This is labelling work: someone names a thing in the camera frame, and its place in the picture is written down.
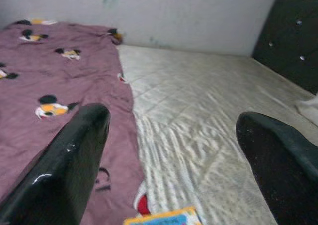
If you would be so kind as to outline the white pillow with tree print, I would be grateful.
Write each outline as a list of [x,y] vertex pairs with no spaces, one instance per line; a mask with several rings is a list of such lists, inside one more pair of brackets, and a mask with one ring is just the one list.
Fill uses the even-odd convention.
[[318,127],[318,93],[308,101],[297,101],[296,110]]

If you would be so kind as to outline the blue yellow children's book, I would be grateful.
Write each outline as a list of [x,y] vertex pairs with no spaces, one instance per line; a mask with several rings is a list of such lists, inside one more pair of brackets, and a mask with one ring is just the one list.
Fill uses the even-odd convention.
[[123,225],[203,225],[194,207],[125,219]]

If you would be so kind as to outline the dark tufted headboard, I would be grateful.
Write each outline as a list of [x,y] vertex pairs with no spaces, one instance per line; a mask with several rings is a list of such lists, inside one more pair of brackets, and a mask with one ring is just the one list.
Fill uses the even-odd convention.
[[275,0],[252,57],[318,93],[318,0]]

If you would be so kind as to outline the pink cartoon mouse blanket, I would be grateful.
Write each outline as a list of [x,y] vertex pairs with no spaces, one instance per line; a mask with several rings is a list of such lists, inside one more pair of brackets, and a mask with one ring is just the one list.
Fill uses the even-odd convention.
[[80,225],[123,225],[137,214],[144,173],[121,40],[115,28],[65,22],[0,31],[0,197],[81,106],[101,103],[110,129]]

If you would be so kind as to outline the white quilted mattress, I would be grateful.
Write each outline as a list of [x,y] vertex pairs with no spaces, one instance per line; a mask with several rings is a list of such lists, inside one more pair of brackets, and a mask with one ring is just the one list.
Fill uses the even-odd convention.
[[277,225],[240,149],[242,112],[259,112],[318,145],[295,104],[313,95],[242,56],[121,45],[153,213],[193,206],[204,225]]

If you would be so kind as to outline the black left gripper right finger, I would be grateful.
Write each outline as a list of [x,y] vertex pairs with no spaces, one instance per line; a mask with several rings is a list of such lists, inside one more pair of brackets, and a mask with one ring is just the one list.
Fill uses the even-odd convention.
[[278,225],[318,225],[318,147],[275,118],[241,113],[236,137]]

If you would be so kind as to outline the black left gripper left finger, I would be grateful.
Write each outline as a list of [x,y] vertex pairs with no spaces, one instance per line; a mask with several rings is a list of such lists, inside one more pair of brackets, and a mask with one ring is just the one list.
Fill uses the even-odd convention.
[[110,112],[82,106],[0,201],[0,225],[80,225],[98,175]]

